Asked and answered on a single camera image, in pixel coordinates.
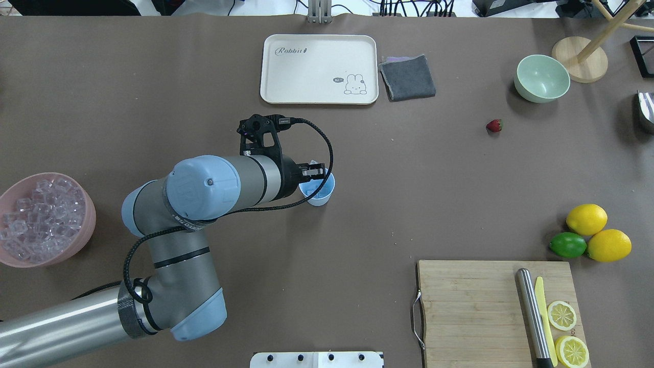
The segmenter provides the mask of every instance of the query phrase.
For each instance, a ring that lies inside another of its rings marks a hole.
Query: green bowl
[[[566,68],[546,55],[529,55],[522,59],[513,82],[520,96],[536,103],[554,101],[570,88]]]

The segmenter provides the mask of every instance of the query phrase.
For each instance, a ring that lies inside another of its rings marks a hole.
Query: rabbit cartoon
[[[347,76],[344,94],[367,94],[364,76],[361,74],[350,74]]]

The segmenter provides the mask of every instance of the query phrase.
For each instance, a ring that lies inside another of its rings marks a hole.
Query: white tray
[[[379,95],[375,40],[272,35],[264,42],[260,93],[268,103],[373,103]]]

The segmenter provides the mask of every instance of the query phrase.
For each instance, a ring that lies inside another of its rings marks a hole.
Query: gray towel
[[[424,55],[387,60],[389,61],[379,66],[384,82],[388,86],[391,101],[436,95],[436,87]]]

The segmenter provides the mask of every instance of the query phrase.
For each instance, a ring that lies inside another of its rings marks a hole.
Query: black cable
[[[622,3],[620,3],[620,5],[618,5],[618,7],[615,9],[615,12],[613,12],[612,15],[615,16],[617,13],[619,13],[620,10],[622,10],[622,8],[625,7],[626,4],[627,4],[627,2],[625,0],[622,0]]]
[[[422,10],[422,13],[420,13],[420,16],[423,16],[425,13],[427,13],[427,16],[429,16],[429,9],[432,8],[432,5],[435,3],[434,0],[430,0],[429,4]]]
[[[354,13],[353,13],[350,9],[348,9],[345,5],[340,5],[340,4],[332,5],[332,8],[336,8],[336,7],[343,7],[343,8],[345,8],[345,10],[349,11],[350,14],[354,14]]]
[[[139,249],[139,246],[141,244],[145,243],[146,241],[152,238],[156,238],[157,236],[172,234],[174,232],[184,231],[184,230],[186,230],[185,227],[177,226],[177,227],[171,227],[170,229],[158,231],[150,235],[146,235],[141,239],[138,239],[138,241],[136,241],[136,243],[134,243],[134,245],[131,247],[129,253],[127,254],[127,257],[125,258],[125,263],[123,264],[123,282],[125,283],[125,288],[127,288],[128,293],[131,295],[131,297],[134,298],[135,301],[141,304],[147,304],[152,301],[152,293],[150,292],[147,286],[143,288],[143,290],[145,291],[145,298],[142,298],[140,295],[136,294],[136,290],[134,290],[134,285],[132,285],[131,280],[129,279],[129,263],[131,262],[131,258],[134,257],[134,253],[136,253],[136,249]]]
[[[325,133],[323,133],[322,130],[320,130],[320,128],[318,128],[318,126],[316,126],[312,122],[310,122],[310,121],[308,121],[306,119],[302,119],[302,118],[291,118],[291,121],[293,121],[293,120],[295,120],[295,123],[299,122],[299,123],[306,124],[306,125],[312,127],[313,130],[318,132],[318,134],[320,134],[320,136],[325,140],[325,143],[327,143],[327,148],[329,149],[329,168],[327,169],[327,175],[322,180],[322,183],[320,183],[318,188],[313,193],[311,193],[311,195],[309,195],[308,197],[306,197],[304,199],[301,199],[301,200],[299,200],[299,201],[297,201],[295,203],[285,204],[283,206],[243,208],[242,210],[237,210],[237,211],[233,211],[233,212],[230,212],[230,213],[226,213],[221,217],[231,215],[233,213],[239,213],[239,212],[259,212],[259,211],[285,210],[287,208],[299,206],[300,204],[303,204],[304,202],[307,202],[308,200],[312,199],[316,194],[318,194],[318,192],[320,192],[322,187],[325,186],[325,183],[327,183],[327,179],[329,178],[329,175],[332,174],[332,166],[334,165],[334,151],[332,150],[332,143],[330,142],[329,138],[327,138],[327,135]]]
[[[592,9],[593,6],[584,1],[583,10],[586,10],[586,14],[588,15],[588,18],[592,18],[593,14],[591,13],[591,10],[589,8]]]
[[[438,12],[438,14],[439,14],[439,16],[447,16],[447,8],[449,8],[449,3],[447,2],[447,0],[442,0],[442,1],[445,3],[445,5]]]
[[[232,9],[234,9],[234,5],[236,5],[236,0],[232,1],[232,7],[230,8],[230,11],[227,12],[227,16],[230,16],[230,14],[232,13]]]
[[[404,7],[404,2],[402,2],[402,1],[400,1],[400,0],[397,0],[397,1],[395,2],[395,10],[394,10],[393,15],[398,16],[398,4],[402,4],[402,12],[404,13],[404,16],[407,16],[407,10],[406,10],[406,8]]]
[[[110,287],[118,286],[118,285],[120,285],[120,283],[121,283],[121,281],[114,281],[114,282],[110,282],[108,284],[104,284],[102,286],[95,287],[95,288],[93,288],[93,289],[91,289],[91,290],[89,290],[89,291],[87,291],[87,292],[85,292],[83,294],[77,295],[76,297],[72,298],[71,300],[74,301],[75,299],[87,297],[87,296],[89,296],[89,295],[91,295],[93,293],[97,293],[98,291],[102,291],[102,290],[108,289]]]
[[[415,3],[414,0],[411,0],[411,4],[413,4],[413,7],[415,8],[415,16],[420,16],[420,11],[418,10],[418,5]]]

